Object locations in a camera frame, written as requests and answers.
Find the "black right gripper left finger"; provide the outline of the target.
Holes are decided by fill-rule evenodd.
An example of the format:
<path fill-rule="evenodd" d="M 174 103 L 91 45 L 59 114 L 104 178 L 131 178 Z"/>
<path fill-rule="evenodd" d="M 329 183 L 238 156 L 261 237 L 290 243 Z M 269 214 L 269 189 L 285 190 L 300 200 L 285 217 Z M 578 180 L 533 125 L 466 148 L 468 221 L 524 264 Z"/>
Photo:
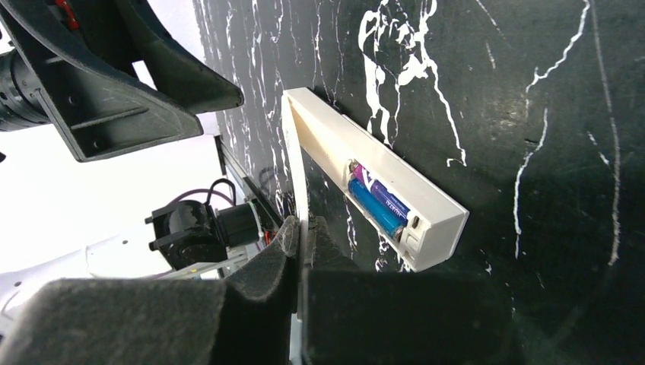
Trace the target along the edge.
<path fill-rule="evenodd" d="M 286 364 L 300 222 L 223 280 L 61 279 L 26 302 L 3 364 Z"/>

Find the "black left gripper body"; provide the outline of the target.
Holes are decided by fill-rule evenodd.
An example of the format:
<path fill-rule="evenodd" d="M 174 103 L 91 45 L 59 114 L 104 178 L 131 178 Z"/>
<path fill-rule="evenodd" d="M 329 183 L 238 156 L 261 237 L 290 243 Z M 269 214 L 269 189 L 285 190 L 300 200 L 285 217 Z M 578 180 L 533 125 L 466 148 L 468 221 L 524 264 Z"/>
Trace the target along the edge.
<path fill-rule="evenodd" d="M 50 124 L 38 100 L 41 83 L 15 49 L 1 55 L 1 131 Z"/>

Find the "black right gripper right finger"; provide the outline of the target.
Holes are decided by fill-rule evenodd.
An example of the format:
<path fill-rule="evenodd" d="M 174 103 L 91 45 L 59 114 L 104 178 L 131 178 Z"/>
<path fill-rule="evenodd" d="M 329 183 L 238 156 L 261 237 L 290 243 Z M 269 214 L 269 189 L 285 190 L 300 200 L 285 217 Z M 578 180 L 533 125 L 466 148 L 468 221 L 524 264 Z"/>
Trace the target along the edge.
<path fill-rule="evenodd" d="M 509 298 L 483 277 L 363 271 L 310 221 L 304 259 L 306 364 L 517 364 Z"/>

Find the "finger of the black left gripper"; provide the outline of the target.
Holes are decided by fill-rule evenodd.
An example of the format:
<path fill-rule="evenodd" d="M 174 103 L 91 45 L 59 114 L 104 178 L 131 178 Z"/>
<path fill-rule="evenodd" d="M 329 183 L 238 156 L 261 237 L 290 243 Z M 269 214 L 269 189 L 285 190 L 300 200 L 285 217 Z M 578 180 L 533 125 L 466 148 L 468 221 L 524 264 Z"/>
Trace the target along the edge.
<path fill-rule="evenodd" d="M 80 162 L 203 133 L 196 114 L 157 90 L 116 2 L 1 3 L 3 35 L 40 81 L 37 98 Z"/>
<path fill-rule="evenodd" d="M 181 46 L 146 1 L 116 6 L 159 92 L 194 114 L 244 104 L 241 89 Z"/>

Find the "blue battery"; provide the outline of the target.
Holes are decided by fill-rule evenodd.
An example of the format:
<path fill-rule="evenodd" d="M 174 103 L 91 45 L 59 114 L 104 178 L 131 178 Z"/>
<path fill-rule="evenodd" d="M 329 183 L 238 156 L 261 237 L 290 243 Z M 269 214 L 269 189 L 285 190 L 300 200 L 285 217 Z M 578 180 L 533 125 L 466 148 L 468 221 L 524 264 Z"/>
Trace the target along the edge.
<path fill-rule="evenodd" d="M 348 191 L 367 210 L 370 216 L 395 241 L 400 241 L 404 223 L 393 211 L 379 202 L 359 179 L 353 178 L 348 183 Z"/>
<path fill-rule="evenodd" d="M 393 193 L 391 193 L 373 174 L 362 164 L 353 161 L 349 165 L 353 176 L 365 185 L 369 193 L 384 207 L 393 213 L 403 225 L 408 223 L 410 209 Z"/>

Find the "white remote control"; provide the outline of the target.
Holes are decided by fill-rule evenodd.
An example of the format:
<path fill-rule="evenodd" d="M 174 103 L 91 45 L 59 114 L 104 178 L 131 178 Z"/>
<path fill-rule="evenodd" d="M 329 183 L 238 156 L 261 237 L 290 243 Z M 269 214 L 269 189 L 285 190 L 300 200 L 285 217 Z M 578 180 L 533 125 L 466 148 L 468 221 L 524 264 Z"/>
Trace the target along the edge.
<path fill-rule="evenodd" d="M 411 270 L 453 255 L 469 211 L 348 116 L 300 87 L 282 94 L 281 125 L 303 227 L 310 213 L 308 154 Z"/>

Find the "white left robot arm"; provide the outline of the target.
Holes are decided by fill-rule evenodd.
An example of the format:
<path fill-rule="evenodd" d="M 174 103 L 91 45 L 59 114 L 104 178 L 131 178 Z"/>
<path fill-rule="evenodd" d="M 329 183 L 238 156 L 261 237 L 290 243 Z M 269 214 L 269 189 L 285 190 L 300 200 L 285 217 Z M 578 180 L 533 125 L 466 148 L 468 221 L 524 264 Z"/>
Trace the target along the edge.
<path fill-rule="evenodd" d="M 202 135 L 199 115 L 242 106 L 243 92 L 178 43 L 147 1 L 3 1 L 13 48 L 1 56 L 1 129 L 54 125 L 79 162 Z M 229 207 L 183 194 L 129 232 L 1 276 L 7 332 L 49 282 L 192 279 L 249 259 L 263 233 L 257 204 L 230 189 Z"/>

